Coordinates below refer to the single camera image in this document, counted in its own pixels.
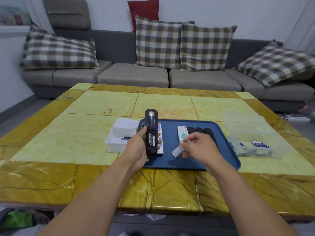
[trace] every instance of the blue tray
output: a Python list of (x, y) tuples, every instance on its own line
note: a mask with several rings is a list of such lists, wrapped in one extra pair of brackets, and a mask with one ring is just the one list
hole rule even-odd
[(193, 120), (173, 120), (173, 119), (159, 119), (158, 123), (162, 125), (163, 133), (163, 149), (164, 154), (152, 157), (144, 168), (162, 168), (162, 169), (181, 169), (181, 170), (206, 170), (205, 166), (196, 161), (194, 158), (184, 159), (181, 155), (174, 158), (171, 152), (178, 147), (179, 139), (177, 134), (177, 126), (186, 127), (201, 127), (202, 129), (208, 127), (213, 131), (215, 139), (218, 143), (219, 150), (224, 159), (230, 163), (236, 170), (241, 167), (241, 162), (234, 153), (228, 140), (224, 136), (218, 124), (209, 121), (193, 121)]

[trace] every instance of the power strip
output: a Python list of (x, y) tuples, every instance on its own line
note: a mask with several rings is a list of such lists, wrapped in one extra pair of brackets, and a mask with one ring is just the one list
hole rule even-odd
[(310, 119), (306, 117), (287, 117), (286, 119), (291, 122), (309, 122), (310, 121)]

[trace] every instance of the hand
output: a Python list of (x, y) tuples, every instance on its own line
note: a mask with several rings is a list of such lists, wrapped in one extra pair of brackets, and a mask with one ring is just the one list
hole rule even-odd
[(148, 156), (146, 153), (146, 132), (147, 127), (142, 128), (137, 134), (130, 138), (127, 142), (125, 152), (120, 158), (125, 159), (132, 167), (132, 173), (138, 172), (145, 164)]
[(182, 153), (183, 158), (195, 158), (206, 166), (206, 169), (210, 174), (213, 174), (217, 167), (227, 163), (214, 141), (207, 134), (193, 132), (179, 144), (186, 150)]

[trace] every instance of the left hand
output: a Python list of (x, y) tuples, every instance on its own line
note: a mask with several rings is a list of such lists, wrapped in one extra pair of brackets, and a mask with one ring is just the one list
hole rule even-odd
[(127, 142), (125, 152), (119, 157), (123, 158), (129, 164), (131, 164), (132, 173), (138, 172), (145, 164), (148, 156), (146, 153), (146, 132), (147, 127), (142, 128), (137, 134), (130, 138)]

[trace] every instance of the coffee table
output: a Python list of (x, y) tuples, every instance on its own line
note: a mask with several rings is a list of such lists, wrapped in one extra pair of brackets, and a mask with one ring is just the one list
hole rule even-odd
[[(315, 216), (315, 145), (246, 92), (79, 83), (0, 139), (0, 203), (58, 209), (84, 191), (119, 154), (105, 139), (118, 117), (208, 120), (258, 113), (292, 146), (283, 159), (240, 158), (239, 170), (280, 214)], [(229, 213), (204, 171), (142, 169), (118, 210), (129, 213)]]

